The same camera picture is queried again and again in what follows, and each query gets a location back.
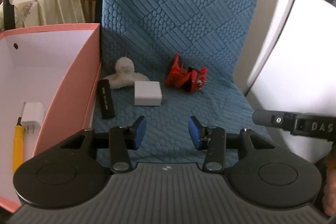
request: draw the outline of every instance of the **white cabinet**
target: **white cabinet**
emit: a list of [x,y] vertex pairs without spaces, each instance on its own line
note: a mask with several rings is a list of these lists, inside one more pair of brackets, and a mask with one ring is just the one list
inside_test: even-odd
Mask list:
[[[324,0],[295,0],[287,22],[247,98],[254,108],[336,116],[336,7]],[[273,138],[309,161],[330,143],[290,136]]]

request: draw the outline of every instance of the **yellow screwdriver handle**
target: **yellow screwdriver handle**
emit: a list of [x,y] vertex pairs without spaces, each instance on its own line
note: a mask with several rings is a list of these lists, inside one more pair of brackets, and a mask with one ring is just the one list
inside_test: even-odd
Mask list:
[[14,147],[13,147],[13,173],[23,163],[23,134],[25,129],[22,126],[15,126]]

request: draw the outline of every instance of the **blue fabric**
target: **blue fabric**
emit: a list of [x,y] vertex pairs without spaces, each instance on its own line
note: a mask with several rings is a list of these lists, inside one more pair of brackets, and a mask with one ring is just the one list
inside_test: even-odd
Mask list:
[[[137,72],[160,81],[166,102],[159,107],[134,106],[134,88],[112,91],[116,118],[102,120],[96,106],[93,127],[97,132],[131,125],[139,115],[147,117],[147,133],[137,151],[129,151],[133,162],[198,162],[205,152],[194,149],[188,134],[188,118],[195,115],[203,125],[223,127],[238,133],[254,126],[252,108],[233,84],[232,72],[244,44],[257,0],[103,0],[102,77],[114,73],[122,56],[133,60]],[[179,53],[195,68],[209,69],[200,92],[184,94],[163,85],[167,67]],[[227,164],[237,159],[229,151]],[[109,164],[108,152],[98,160]]]

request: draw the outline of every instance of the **white charger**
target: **white charger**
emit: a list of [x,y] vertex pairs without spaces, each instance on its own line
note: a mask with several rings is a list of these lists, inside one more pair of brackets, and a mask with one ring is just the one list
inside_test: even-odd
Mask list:
[[32,130],[40,130],[44,119],[44,108],[39,102],[26,103],[23,109],[21,125],[29,132]]
[[135,81],[134,105],[159,106],[162,102],[160,82]]

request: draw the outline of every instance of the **red toy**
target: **red toy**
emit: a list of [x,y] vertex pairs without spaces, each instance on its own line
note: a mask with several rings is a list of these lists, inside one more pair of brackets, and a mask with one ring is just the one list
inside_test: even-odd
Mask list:
[[175,86],[183,89],[187,93],[200,90],[206,83],[207,68],[199,70],[185,67],[179,54],[175,55],[172,64],[169,66],[165,85]]

